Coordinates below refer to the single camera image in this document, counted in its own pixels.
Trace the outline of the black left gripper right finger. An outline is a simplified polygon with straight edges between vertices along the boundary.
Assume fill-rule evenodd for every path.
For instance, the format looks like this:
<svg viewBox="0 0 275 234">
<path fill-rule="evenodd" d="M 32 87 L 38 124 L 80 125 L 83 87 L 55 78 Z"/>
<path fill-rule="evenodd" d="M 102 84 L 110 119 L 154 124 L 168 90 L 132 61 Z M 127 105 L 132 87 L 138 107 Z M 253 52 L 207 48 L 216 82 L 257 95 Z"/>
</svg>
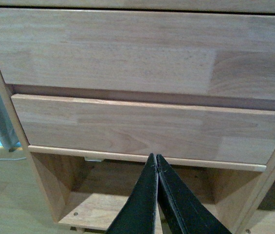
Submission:
<svg viewBox="0 0 275 234">
<path fill-rule="evenodd" d="M 162 155 L 158 163 L 158 202 L 173 234 L 229 234 L 197 199 Z"/>
</svg>

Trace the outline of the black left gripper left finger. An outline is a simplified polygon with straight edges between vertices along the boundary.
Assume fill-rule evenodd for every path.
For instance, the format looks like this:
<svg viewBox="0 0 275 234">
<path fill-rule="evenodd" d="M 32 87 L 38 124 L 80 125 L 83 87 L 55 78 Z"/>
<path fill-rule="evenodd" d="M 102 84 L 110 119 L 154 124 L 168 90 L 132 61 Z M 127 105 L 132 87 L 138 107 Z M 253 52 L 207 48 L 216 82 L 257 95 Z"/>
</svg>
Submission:
<svg viewBox="0 0 275 234">
<path fill-rule="evenodd" d="M 108 227 L 108 234 L 153 234 L 158 194 L 157 159 L 151 153 L 125 205 Z"/>
</svg>

